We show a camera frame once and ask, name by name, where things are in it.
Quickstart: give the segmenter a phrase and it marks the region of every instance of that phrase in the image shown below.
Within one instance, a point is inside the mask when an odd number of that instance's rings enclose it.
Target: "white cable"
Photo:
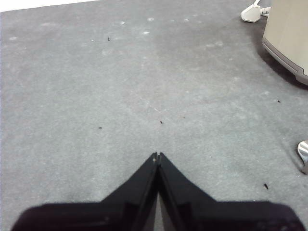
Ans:
[[[260,2],[260,0],[256,0],[256,1],[254,2],[254,5],[257,6],[257,5],[259,4],[259,2]]]

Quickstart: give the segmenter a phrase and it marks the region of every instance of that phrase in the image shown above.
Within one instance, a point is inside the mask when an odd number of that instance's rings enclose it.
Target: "gray carpet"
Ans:
[[[308,87],[262,48],[266,18],[241,21],[249,4],[1,13],[1,230],[34,205],[102,200],[155,151],[217,200],[287,204],[308,227]]]

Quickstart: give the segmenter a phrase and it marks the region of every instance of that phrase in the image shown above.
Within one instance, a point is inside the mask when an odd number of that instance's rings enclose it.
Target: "gray plastic trim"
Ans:
[[[304,74],[304,69],[293,63],[287,57],[285,57],[279,50],[277,50],[271,43],[263,37],[263,47],[273,56],[281,65],[287,68],[295,75],[297,81],[308,85],[308,76]]]

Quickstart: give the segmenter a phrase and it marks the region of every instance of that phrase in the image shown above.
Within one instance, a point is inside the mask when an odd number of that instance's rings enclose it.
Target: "white speck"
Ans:
[[[218,46],[222,46],[223,42],[222,41],[217,41],[217,42],[215,42],[215,44],[218,45]]]

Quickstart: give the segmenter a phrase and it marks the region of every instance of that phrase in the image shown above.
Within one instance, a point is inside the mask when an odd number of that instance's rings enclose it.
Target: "black object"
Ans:
[[[154,153],[100,203],[48,204],[26,210],[12,231],[141,231],[153,229],[157,193],[165,230],[304,231],[291,208],[271,202],[217,202],[166,158]]]

